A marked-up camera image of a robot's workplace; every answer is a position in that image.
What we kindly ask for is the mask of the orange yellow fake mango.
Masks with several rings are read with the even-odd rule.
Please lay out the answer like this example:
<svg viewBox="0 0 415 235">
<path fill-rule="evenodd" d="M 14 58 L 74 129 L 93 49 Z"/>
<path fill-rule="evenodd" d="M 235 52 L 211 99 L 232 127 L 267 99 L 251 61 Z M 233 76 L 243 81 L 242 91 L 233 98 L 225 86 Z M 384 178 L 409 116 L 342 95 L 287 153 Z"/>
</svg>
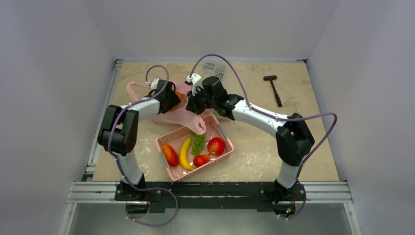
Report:
<svg viewBox="0 0 415 235">
<path fill-rule="evenodd" d="M 183 106 L 185 106 L 185 102 L 186 102 L 186 98 L 184 97 L 184 95 L 178 91 L 175 91 L 175 94 L 177 95 L 177 97 L 180 99 L 180 103 L 178 105 L 176 105 L 175 107 L 173 107 L 171 109 L 171 111 L 175 111 Z"/>
</svg>

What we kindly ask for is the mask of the pink plastic bag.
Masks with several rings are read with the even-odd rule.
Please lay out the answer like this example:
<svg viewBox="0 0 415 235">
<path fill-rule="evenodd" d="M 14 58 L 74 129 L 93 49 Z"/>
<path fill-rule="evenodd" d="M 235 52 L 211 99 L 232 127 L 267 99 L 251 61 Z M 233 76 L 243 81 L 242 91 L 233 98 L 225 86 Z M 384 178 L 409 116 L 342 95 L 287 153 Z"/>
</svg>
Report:
<svg viewBox="0 0 415 235">
<path fill-rule="evenodd" d="M 174 80 L 173 83 L 176 85 L 176 90 L 184 95 L 186 98 L 185 106 L 187 104 L 187 95 L 186 93 L 191 90 L 191 88 L 186 85 L 183 81 Z M 204 134 L 207 131 L 207 126 L 203 117 L 210 114 L 210 110 L 205 110 L 201 115 L 197 115 L 185 109 L 185 106 L 175 110 L 168 111 L 165 114 L 156 114 L 152 115 L 152 120 L 164 123 L 164 124 L 178 124 L 184 127 L 188 127 L 196 134 Z"/>
</svg>

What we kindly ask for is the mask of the green fake grapes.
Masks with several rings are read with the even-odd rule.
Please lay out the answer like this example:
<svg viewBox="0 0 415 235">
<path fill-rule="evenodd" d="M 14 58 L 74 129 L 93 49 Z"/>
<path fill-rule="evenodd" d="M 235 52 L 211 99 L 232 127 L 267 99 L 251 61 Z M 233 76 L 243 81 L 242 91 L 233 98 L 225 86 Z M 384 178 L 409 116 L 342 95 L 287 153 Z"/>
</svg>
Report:
<svg viewBox="0 0 415 235">
<path fill-rule="evenodd" d="M 192 150 L 191 154 L 193 156 L 200 155 L 202 150 L 204 149 L 205 143 L 206 143 L 206 137 L 205 134 L 196 134 L 192 133 L 193 141 L 192 141 Z"/>
</svg>

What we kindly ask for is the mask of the red fake apple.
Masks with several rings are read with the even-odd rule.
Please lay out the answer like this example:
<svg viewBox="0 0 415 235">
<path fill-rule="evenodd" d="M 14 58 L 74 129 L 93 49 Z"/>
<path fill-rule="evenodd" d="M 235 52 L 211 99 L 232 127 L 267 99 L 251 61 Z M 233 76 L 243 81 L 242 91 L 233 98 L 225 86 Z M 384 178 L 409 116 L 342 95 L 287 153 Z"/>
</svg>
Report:
<svg viewBox="0 0 415 235">
<path fill-rule="evenodd" d="M 219 137 L 212 138 L 207 145 L 207 149 L 211 155 L 219 156 L 225 151 L 226 144 Z"/>
</svg>

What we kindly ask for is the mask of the red fake fruit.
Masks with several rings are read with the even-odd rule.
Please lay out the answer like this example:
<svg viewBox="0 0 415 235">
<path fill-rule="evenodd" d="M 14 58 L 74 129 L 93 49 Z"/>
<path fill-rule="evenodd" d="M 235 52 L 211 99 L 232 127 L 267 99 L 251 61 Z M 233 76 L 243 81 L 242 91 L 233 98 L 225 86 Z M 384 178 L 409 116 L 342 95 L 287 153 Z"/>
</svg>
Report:
<svg viewBox="0 0 415 235">
<path fill-rule="evenodd" d="M 163 144 L 162 153 L 169 166 L 177 167 L 179 165 L 179 156 L 172 146 L 166 143 Z"/>
</svg>

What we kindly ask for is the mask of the red orange fake pear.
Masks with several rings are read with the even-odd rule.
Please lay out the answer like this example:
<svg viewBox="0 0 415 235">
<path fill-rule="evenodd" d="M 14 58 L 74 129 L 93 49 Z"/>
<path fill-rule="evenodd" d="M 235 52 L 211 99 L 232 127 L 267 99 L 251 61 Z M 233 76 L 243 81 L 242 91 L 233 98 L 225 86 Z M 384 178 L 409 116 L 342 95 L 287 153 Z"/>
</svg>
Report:
<svg viewBox="0 0 415 235">
<path fill-rule="evenodd" d="M 196 168 L 207 164 L 210 161 L 210 154 L 197 155 L 193 159 L 193 164 Z"/>
</svg>

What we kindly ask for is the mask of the yellow fake banana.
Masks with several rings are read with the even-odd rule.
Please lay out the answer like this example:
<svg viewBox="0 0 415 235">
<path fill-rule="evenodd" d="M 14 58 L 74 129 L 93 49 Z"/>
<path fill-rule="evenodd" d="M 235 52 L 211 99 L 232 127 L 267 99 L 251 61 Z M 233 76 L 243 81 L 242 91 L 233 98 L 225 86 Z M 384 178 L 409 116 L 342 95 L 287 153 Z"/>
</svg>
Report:
<svg viewBox="0 0 415 235">
<path fill-rule="evenodd" d="M 193 171 L 195 168 L 190 165 L 187 159 L 187 151 L 190 146 L 190 143 L 192 141 L 191 137 L 188 137 L 184 140 L 183 144 L 181 145 L 180 151 L 179 151 L 179 164 L 180 166 L 189 171 Z"/>
</svg>

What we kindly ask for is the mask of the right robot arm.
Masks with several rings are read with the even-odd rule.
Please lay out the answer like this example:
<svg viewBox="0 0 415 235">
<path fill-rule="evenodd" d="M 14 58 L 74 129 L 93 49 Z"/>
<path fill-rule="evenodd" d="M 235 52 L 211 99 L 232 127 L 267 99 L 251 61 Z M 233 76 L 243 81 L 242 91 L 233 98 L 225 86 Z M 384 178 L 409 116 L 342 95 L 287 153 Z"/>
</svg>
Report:
<svg viewBox="0 0 415 235">
<path fill-rule="evenodd" d="M 228 93 L 215 76 L 202 78 L 194 73 L 185 79 L 185 83 L 191 87 L 187 93 L 188 111 L 201 114 L 206 109 L 213 109 L 221 117 L 250 124 L 276 139 L 282 164 L 272 194 L 275 202 L 291 196 L 299 184 L 302 160 L 315 144 L 302 116 L 297 113 L 280 115 L 253 105 L 240 95 Z"/>
</svg>

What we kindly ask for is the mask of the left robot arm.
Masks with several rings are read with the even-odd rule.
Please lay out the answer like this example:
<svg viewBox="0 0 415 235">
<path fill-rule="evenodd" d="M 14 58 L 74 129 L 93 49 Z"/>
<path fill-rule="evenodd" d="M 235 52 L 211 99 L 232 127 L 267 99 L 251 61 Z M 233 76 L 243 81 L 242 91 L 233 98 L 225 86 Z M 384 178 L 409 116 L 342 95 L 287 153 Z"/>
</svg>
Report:
<svg viewBox="0 0 415 235">
<path fill-rule="evenodd" d="M 98 144 L 113 156 L 121 173 L 116 200 L 140 200 L 148 192 L 134 155 L 139 121 L 167 113 L 181 102 L 173 82 L 155 78 L 148 85 L 151 90 L 144 98 L 125 106 L 109 105 L 98 131 Z"/>
</svg>

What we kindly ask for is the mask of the pink plastic basket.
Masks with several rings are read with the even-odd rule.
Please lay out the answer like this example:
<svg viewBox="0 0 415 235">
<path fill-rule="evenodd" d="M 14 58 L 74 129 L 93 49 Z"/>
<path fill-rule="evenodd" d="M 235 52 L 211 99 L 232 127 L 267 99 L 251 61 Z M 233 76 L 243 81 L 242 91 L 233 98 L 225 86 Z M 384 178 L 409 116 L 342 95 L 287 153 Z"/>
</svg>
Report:
<svg viewBox="0 0 415 235">
<path fill-rule="evenodd" d="M 229 157 L 234 146 L 217 116 L 207 115 L 205 134 L 180 127 L 156 139 L 156 146 L 170 179 L 179 182 Z"/>
</svg>

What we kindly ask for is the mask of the black hammer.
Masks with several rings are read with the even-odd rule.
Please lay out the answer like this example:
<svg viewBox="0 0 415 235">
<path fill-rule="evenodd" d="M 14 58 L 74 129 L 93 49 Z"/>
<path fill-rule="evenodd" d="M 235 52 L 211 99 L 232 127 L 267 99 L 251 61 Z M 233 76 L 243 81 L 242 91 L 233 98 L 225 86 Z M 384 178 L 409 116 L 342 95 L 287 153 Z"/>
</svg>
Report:
<svg viewBox="0 0 415 235">
<path fill-rule="evenodd" d="M 278 93 L 277 93 L 276 87 L 275 87 L 275 85 L 274 85 L 274 81 L 275 81 L 275 80 L 277 80 L 277 76 L 276 76 L 276 75 L 268 75 L 268 76 L 264 76 L 264 77 L 263 77 L 263 80 L 264 80 L 264 81 L 269 81 L 269 82 L 270 82 L 271 87 L 272 87 L 272 89 L 273 89 L 273 93 L 274 93 L 275 99 L 276 99 L 277 106 L 278 106 L 278 107 L 283 107 L 282 102 L 281 102 L 281 99 L 280 99 L 280 97 L 279 97 L 279 95 L 278 95 Z"/>
</svg>

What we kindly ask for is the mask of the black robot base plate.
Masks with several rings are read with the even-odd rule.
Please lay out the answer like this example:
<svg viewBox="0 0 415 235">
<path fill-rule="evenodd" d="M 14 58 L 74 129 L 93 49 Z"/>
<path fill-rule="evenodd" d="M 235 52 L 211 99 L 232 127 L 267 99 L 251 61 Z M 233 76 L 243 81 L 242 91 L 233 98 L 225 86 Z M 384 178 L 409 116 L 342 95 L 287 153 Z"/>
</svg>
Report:
<svg viewBox="0 0 415 235">
<path fill-rule="evenodd" d="M 256 210 L 280 215 L 294 214 L 295 203 L 306 200 L 306 192 L 301 184 L 294 187 L 291 196 L 279 202 L 275 202 L 275 195 L 272 194 L 274 182 L 145 182 L 145 186 L 148 192 L 143 199 L 116 200 L 114 196 L 114 200 L 128 204 L 143 203 L 150 213 L 162 213 L 166 209 L 178 207 Z"/>
</svg>

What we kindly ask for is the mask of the aluminium table frame rail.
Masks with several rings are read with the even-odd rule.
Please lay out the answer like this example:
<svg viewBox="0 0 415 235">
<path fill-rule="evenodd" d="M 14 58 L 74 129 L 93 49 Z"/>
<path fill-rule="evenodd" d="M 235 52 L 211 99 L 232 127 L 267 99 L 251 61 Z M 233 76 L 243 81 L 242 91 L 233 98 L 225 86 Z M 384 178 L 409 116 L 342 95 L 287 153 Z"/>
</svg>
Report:
<svg viewBox="0 0 415 235">
<path fill-rule="evenodd" d="M 116 182 L 75 182 L 68 204 L 120 204 L 126 218 L 138 223 L 138 216 L 162 213 L 166 209 L 252 209 L 270 212 L 288 221 L 300 214 L 307 203 L 343 204 L 354 235 L 361 233 L 354 215 L 348 184 L 342 182 L 310 182 L 302 184 L 299 176 L 304 164 L 317 150 L 306 124 L 306 118 L 294 113 L 278 114 L 249 102 L 246 94 L 230 94 L 217 76 L 201 77 L 191 71 L 185 79 L 186 109 L 200 115 L 208 109 L 221 117 L 240 121 L 262 130 L 275 139 L 282 160 L 279 174 L 270 182 L 185 182 L 184 179 L 229 157 L 234 150 L 217 118 L 206 116 L 210 129 L 224 144 L 221 154 L 204 165 L 191 168 L 188 161 L 179 164 L 180 176 L 170 182 L 148 182 L 134 154 L 138 124 L 146 118 L 166 114 L 178 103 L 176 87 L 168 80 L 149 82 L 155 94 L 125 106 L 110 105 L 103 114 L 97 131 L 97 143 L 114 157 L 121 178 Z"/>
</svg>

